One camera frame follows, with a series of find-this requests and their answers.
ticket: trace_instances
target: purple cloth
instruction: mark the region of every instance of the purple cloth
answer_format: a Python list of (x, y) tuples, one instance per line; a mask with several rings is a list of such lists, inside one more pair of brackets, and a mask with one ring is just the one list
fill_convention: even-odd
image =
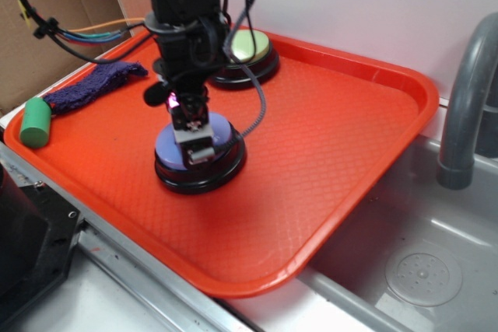
[(52, 108), (52, 114), (64, 114), (92, 103), (99, 96), (121, 87), (128, 75), (145, 77), (149, 72), (140, 63), (118, 61), (97, 65), (93, 72), (72, 86), (48, 93), (44, 100)]

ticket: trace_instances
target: stainless steel sink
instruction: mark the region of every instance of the stainless steel sink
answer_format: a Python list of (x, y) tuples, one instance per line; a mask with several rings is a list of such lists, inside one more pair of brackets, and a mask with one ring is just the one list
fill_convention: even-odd
[(300, 277), (379, 330), (498, 326), (498, 163), (477, 156), (472, 185), (447, 190), (438, 152), (418, 137)]

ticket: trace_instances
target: tray rim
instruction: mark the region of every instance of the tray rim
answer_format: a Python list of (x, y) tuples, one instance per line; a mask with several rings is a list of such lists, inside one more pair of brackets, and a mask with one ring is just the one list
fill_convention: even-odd
[[(122, 51), (126, 51), (126, 49), (144, 33), (146, 33), (146, 31), (126, 40), (123, 44), (120, 44), (112, 51), (106, 53), (104, 57), (113, 57), (120, 54)], [(11, 150), (50, 177), (55, 183), (58, 183), (60, 187), (66, 189), (68, 193), (88, 206), (88, 208), (105, 219), (113, 227), (130, 237), (130, 239), (160, 260), (165, 266), (171, 268), (173, 271), (175, 271), (175, 268), (180, 267), (182, 270), (181, 276), (203, 292), (215, 297), (223, 298), (248, 297), (267, 292), (278, 285), (285, 284), (285, 282), (291, 280), (306, 266), (309, 259), (318, 251), (324, 241), (333, 234), (338, 225), (348, 216), (361, 198), (363, 198), (367, 191), (381, 178), (435, 114), (439, 106), (439, 93), (429, 78), (412, 69), (351, 54), (349, 52), (335, 50), (330, 47), (294, 40), (290, 37), (283, 37), (274, 33), (265, 33), (270, 40), (272, 40), (275, 49), (277, 49), (283, 57), (289, 57), (288, 54), (291, 51), (302, 51), (302, 55), (306, 56), (308, 60), (311, 58), (314, 59), (313, 63), (298, 58), (289, 58), (306, 62), (309, 65), (341, 72), (359, 79), (365, 79), (383, 86), (392, 87), (391, 84), (386, 85), (386, 82), (389, 81), (389, 77), (392, 77), (393, 75), (398, 76), (399, 78), (402, 78), (402, 81), (406, 81), (400, 83), (401, 85), (414, 85), (415, 89), (412, 94), (408, 94), (414, 99), (419, 108), (419, 115), (417, 118), (405, 128), (396, 142), (392, 143), (389, 151), (386, 151), (377, 159), (373, 167), (371, 167), (359, 183), (352, 188), (345, 199), (341, 201), (336, 209), (331, 211), (330, 215), (317, 227), (314, 234), (304, 241), (302, 247), (298, 249), (295, 255), (276, 272), (251, 281), (237, 283), (220, 281), (206, 274), (202, 269), (199, 269), (190, 261), (188, 261), (188, 266), (186, 267), (180, 253), (177, 253), (165, 243), (159, 242), (159, 240), (153, 236), (148, 236), (147, 232), (142, 227), (135, 225), (129, 217), (123, 215), (119, 211), (115, 211), (113, 208), (108, 208), (105, 211), (102, 211), (102, 208), (92, 208), (108, 206), (108, 203), (91, 193), (91, 191), (79, 186), (77, 183), (73, 183), (72, 179), (68, 178), (66, 173), (59, 171), (52, 165), (45, 163), (42, 159), (37, 158), (32, 149), (20, 144), (16, 137), (15, 129), (20, 127), (23, 110), (14, 116), (5, 129), (5, 143)], [(155, 42), (150, 40), (148, 43), (141, 46), (135, 53), (140, 52), (151, 43)], [(334, 63), (334, 68), (330, 68), (331, 62)], [(87, 65), (54, 89), (77, 82), (83, 76), (87, 75), (93, 66), (94, 65)], [(357, 68), (356, 72), (358, 75), (352, 74), (352, 67)], [(361, 68), (368, 68), (368, 72), (365, 73), (361, 71)], [(164, 251), (167, 251), (167, 256), (158, 255), (158, 253)]]

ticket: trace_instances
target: orange plastic tray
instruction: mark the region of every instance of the orange plastic tray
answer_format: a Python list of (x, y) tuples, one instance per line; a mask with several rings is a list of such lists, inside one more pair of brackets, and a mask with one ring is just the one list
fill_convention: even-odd
[[(439, 96), (417, 72), (269, 34), (280, 53), (264, 84), (268, 112), (246, 139), (247, 163), (207, 194), (168, 191), (154, 171), (165, 108), (146, 106), (156, 80), (154, 42), (127, 61), (137, 79), (87, 107), (56, 117), (39, 150), (7, 145), (202, 291), (242, 297), (296, 275), (432, 117)], [(110, 56), (126, 50), (137, 38)], [(91, 67), (72, 76), (78, 82)], [(259, 111), (253, 89), (210, 88), (209, 108), (243, 130)]]

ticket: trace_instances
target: gray faucet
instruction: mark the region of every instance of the gray faucet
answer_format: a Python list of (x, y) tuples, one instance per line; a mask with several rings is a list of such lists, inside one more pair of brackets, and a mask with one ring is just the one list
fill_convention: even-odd
[(460, 190), (472, 182), (474, 152), (498, 156), (498, 13), (472, 34), (451, 92), (437, 180)]

